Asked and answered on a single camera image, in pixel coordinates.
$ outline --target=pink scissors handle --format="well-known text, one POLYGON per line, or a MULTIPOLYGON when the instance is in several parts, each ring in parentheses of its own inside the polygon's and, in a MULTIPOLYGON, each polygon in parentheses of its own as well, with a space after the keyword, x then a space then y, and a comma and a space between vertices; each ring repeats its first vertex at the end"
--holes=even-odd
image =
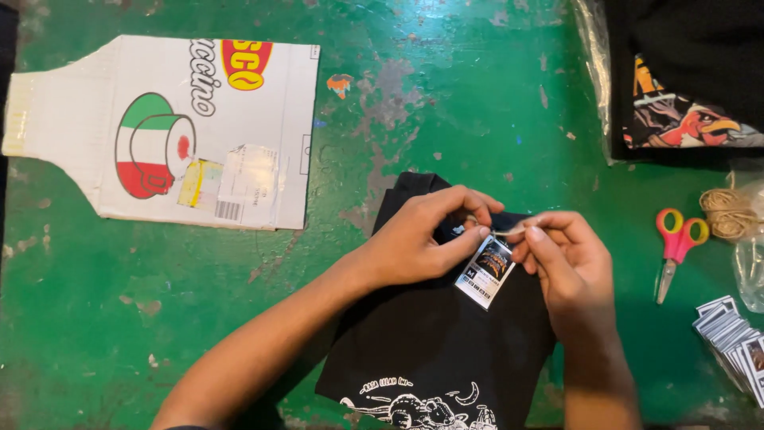
POLYGON ((691 218, 685 222, 685 218, 676 209, 666 208, 658 212, 656 217, 656 226, 663 236, 665 247, 663 248, 663 258, 673 259, 677 264, 685 260, 687 251, 693 246, 702 245, 708 240, 708 224, 700 218, 691 218), (674 226, 669 230, 665 226, 666 215, 674 216, 674 226), (701 228, 701 233, 697 239, 693 239, 690 234, 692 226, 697 224, 701 228))

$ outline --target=worn table surface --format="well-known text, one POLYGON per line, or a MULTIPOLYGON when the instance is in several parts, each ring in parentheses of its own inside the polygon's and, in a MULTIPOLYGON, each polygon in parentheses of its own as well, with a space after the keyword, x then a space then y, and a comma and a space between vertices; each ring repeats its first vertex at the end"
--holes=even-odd
MULTIPOLYGON (((736 295, 730 246, 694 249, 666 303, 653 303, 657 211, 700 215, 697 198, 724 173, 606 166, 567 0, 27 3, 20 71, 60 67, 119 34, 320 44, 322 58, 304 232, 105 220, 59 168, 11 160, 0 428, 146 428, 205 350, 361 244, 404 170, 435 171, 515 212, 581 211, 613 253, 645 420, 760 421, 690 327, 696 305, 736 295), (325 84, 335 73, 354 77, 345 99, 325 84)), ((309 348, 253 415, 269 427, 381 427, 313 393, 321 354, 309 348)), ((529 425, 562 423, 559 357, 529 425)))

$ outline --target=coffee cup illustration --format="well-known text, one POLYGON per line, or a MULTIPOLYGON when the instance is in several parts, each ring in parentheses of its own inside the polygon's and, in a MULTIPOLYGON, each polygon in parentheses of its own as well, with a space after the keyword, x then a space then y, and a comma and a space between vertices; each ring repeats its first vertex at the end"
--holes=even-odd
POLYGON ((122 187, 138 199, 167 194, 196 153, 191 118, 178 115, 157 93, 139 96, 117 131, 115 162, 122 187))

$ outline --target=jute twine roll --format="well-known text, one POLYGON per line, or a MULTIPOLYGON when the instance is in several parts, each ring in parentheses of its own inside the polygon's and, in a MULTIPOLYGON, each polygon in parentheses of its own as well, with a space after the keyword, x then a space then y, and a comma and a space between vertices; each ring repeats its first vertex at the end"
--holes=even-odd
POLYGON ((730 188, 706 191, 700 199, 711 233, 730 242, 755 232, 761 223, 750 199, 734 188, 735 175, 732 174, 730 188))

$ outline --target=person's right hand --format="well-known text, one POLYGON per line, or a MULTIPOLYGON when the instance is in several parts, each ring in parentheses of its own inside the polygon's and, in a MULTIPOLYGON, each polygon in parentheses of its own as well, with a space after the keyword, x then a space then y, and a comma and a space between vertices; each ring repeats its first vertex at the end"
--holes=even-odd
POLYGON ((566 350, 618 341, 610 253, 577 212, 544 212, 507 237, 512 260, 539 274, 557 338, 566 350))

